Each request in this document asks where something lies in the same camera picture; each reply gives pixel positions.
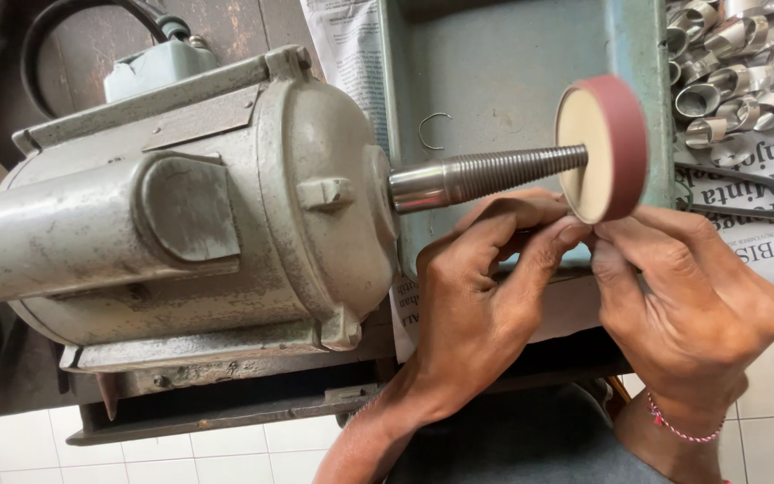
sanding wheel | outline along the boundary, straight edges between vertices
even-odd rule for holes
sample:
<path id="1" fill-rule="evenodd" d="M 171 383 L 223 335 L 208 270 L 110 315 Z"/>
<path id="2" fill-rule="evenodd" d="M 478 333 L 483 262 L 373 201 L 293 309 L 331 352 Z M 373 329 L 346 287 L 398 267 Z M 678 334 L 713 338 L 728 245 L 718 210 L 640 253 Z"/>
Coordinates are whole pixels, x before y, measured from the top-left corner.
<path id="1" fill-rule="evenodd" d="M 585 167 L 560 174 L 578 218 L 594 224 L 632 213 L 647 176 L 647 127 L 626 82 L 606 75 L 566 89 L 557 109 L 555 143 L 587 149 Z"/>

